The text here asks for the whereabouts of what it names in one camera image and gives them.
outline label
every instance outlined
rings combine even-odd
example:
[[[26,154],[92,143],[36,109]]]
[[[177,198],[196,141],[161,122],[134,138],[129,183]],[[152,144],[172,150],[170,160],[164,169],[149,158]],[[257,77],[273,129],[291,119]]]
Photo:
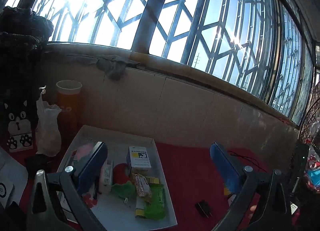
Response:
[[[293,204],[292,202],[290,202],[290,206],[291,206],[291,214],[293,215],[294,212],[298,209],[297,205]]]

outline black cable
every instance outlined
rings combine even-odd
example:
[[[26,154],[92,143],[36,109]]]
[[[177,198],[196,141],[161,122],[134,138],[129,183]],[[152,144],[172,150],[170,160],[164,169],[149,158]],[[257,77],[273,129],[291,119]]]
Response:
[[[239,156],[239,157],[243,157],[243,158],[248,158],[248,159],[253,159],[257,162],[257,164],[260,166],[260,163],[258,162],[258,160],[256,160],[255,158],[251,158],[251,157],[247,157],[247,156],[243,156],[243,155],[239,155],[237,153],[235,153],[234,151],[230,150],[229,152],[232,152],[233,154]]]
[[[239,154],[237,154],[237,153],[235,153],[234,151],[231,151],[231,150],[230,150],[229,152],[232,152],[232,153],[233,153],[233,154],[230,154],[230,156],[235,156],[235,157],[240,157],[240,158],[242,158],[242,159],[245,159],[245,160],[251,162],[253,165],[255,165],[258,169],[261,169],[261,170],[263,170],[264,172],[267,173],[267,171],[266,171],[265,169],[263,169],[262,167],[260,167],[258,160],[256,160],[255,158],[251,158],[251,157],[247,157],[247,156],[242,156],[242,155],[239,155]]]

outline white plastic bag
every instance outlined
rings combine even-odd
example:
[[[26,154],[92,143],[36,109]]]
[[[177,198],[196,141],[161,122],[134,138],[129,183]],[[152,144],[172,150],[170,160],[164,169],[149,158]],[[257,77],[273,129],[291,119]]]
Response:
[[[61,149],[61,135],[57,123],[57,117],[61,109],[56,104],[49,105],[48,102],[42,101],[45,87],[41,87],[40,89],[42,89],[42,92],[39,100],[36,101],[39,117],[36,129],[37,154],[54,157]]]

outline red object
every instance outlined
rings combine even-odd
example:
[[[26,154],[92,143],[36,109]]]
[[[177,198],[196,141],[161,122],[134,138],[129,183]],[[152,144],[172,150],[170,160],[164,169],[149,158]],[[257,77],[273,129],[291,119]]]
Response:
[[[82,199],[87,204],[87,206],[89,208],[93,208],[94,206],[96,206],[98,204],[98,201],[96,199],[91,199],[91,195],[88,193],[83,195]]]
[[[300,216],[300,209],[297,209],[297,211],[292,216],[292,225],[294,226]]]
[[[126,184],[130,181],[130,178],[125,174],[127,170],[127,164],[121,163],[113,168],[113,184]]]

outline person's hand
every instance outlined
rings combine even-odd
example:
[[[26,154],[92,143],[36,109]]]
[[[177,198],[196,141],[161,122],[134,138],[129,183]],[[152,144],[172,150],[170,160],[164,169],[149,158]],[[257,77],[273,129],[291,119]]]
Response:
[[[256,208],[257,208],[257,205],[254,205],[254,206],[252,206],[252,207],[250,208],[250,211],[252,212],[252,214],[249,215],[249,219],[252,218],[253,213],[256,211]]]

